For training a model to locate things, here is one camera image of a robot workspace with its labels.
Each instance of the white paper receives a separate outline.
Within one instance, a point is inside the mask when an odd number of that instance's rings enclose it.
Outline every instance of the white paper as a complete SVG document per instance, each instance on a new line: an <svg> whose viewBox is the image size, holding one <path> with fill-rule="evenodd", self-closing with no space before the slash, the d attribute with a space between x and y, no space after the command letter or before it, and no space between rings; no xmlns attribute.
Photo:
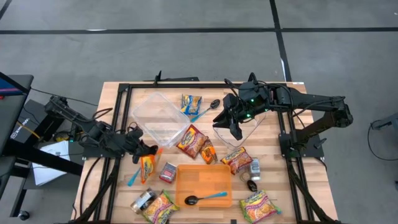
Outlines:
<svg viewBox="0 0 398 224"><path fill-rule="evenodd" d="M67 141L57 142L55 144L51 144L48 146L44 146L40 149L43 152L53 154L55 156L61 156L61 158L70 161L69 158L69 144ZM50 182L57 177L66 174L66 172L50 169L50 168L37 168L37 167L44 167L40 164L33 163L33 173L35 175L35 183L36 186L41 186Z"/></svg>

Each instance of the wooden tabletop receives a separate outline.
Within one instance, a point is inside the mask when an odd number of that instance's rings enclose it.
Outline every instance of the wooden tabletop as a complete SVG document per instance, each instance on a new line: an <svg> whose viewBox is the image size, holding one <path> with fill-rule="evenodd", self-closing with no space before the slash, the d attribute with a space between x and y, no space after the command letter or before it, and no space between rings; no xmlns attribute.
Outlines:
<svg viewBox="0 0 398 224"><path fill-rule="evenodd" d="M101 98L99 100L98 110L104 108L112 108L116 102L116 95L119 82L105 82ZM303 83L288 83L288 86L298 89L298 91L305 93L305 86ZM150 94L155 91L162 92L170 101L175 103L177 107L181 104L181 94L198 95L203 97L202 107L207 108L215 99L221 99L230 93L229 89L222 88L140 88L133 89L131 98L130 111L140 103L142 103ZM123 112L124 99L123 96L122 107L120 109L118 126L121 123L121 114ZM223 109L222 105L216 110L207 112L203 117L195 122L195 126L204 134L209 136L215 146L218 158L227 155L229 149L218 140L212 128L212 120ZM102 121L111 123L113 114L108 113L101 117ZM312 114L306 111L300 115L305 125L313 122ZM129 115L127 123L132 122L133 119ZM295 120L297 129L301 128L298 120ZM273 203L282 209L281 215L274 215L265 219L262 223L296 223L294 209L292 204L292 196L290 193L289 178L286 169L285 159L280 154L280 147L278 142L278 134L280 133L277 113L268 111L266 118L262 121L260 126L248 137L243 143L248 154L252 157L258 157L261 167L261 180L257 182L259 189L265 189L268 196ZM147 134L143 140L148 145L155 144L155 141ZM95 159L89 159L85 162L83 172L81 174L80 185L76 195L75 206L79 211L81 186L86 177L88 169L94 163ZM83 210L90 204L98 191L100 184L101 172L103 170L104 159L100 159L92 173L90 174L83 197ZM133 164L131 156L127 154L121 162L116 195L113 206L113 215L111 223L147 223L140 215L136 215L131 209L130 204L135 201L140 194L151 187L157 193L162 189L167 190L173 198L175 198L175 183L168 184L159 179L159 173L166 162L174 165L179 164L204 164L205 162L201 156L197 156L195 160L183 154L176 147L165 149L157 166L156 173L149 178L146 184L142 185L139 180L132 187L127 186L128 180L134 175L138 169L137 164ZM308 188L319 206L333 219L337 219L335 205L331 196L331 190L328 182L328 176L324 166L314 158L303 159L305 173L307 176ZM236 220L237 223L247 223L243 217L243 213L239 207L239 200L245 199L252 194L246 187L246 183L239 179L239 175L232 176L232 196L233 205L230 208L182 208L181 211L175 212L171 219L171 223L231 223L231 220ZM300 206L303 219L306 219L305 204L301 193ZM101 219L105 218L106 206L108 204L108 193L105 195L102 208Z"/></svg>

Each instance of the orange plastic tray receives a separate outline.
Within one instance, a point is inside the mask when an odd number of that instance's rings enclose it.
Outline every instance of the orange plastic tray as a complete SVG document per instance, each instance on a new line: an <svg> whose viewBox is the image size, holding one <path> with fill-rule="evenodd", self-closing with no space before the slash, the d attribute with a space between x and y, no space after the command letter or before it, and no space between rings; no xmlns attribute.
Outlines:
<svg viewBox="0 0 398 224"><path fill-rule="evenodd" d="M199 198L226 191L225 197L208 198L186 205L186 197ZM230 207L232 205L231 169L227 165L178 165L175 200L181 207Z"/></svg>

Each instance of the clear plastic container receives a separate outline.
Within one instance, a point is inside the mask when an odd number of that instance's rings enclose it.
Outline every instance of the clear plastic container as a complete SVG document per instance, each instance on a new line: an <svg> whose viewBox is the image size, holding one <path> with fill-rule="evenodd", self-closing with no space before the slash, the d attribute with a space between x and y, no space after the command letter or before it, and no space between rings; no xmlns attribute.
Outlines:
<svg viewBox="0 0 398 224"><path fill-rule="evenodd" d="M230 150L235 150L242 146L243 142L250 136L250 134L261 124L261 121L266 118L266 113L258 114L247 123L239 123L242 129L242 139L236 140L228 128L214 128L214 135Z"/></svg>
<svg viewBox="0 0 398 224"><path fill-rule="evenodd" d="M176 145L190 124L188 116L159 92L135 107L132 117L145 133L165 147Z"/></svg>

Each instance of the gray carpet floor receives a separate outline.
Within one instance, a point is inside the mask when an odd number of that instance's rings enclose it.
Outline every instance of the gray carpet floor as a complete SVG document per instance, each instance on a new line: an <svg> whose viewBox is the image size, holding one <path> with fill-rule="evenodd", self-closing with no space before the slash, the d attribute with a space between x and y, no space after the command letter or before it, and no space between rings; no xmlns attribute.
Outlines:
<svg viewBox="0 0 398 224"><path fill-rule="evenodd" d="M6 0L0 0L0 7ZM398 2L276 0L281 27L398 27ZM268 0L12 0L0 30L273 27ZM319 95L344 95L354 116L345 129L322 134L328 176L340 220L397 223L398 161L368 149L370 122L398 112L398 32L283 33L293 81ZM198 76L201 81L283 81L276 36L270 33L0 35L0 71L32 74L33 87L98 102L105 81ZM32 92L46 103L49 96ZM92 106L71 102L89 116ZM372 131L376 154L398 158L397 132ZM28 191L25 222L9 218L19 183L0 200L0 223L67 222L79 178Z"/></svg>

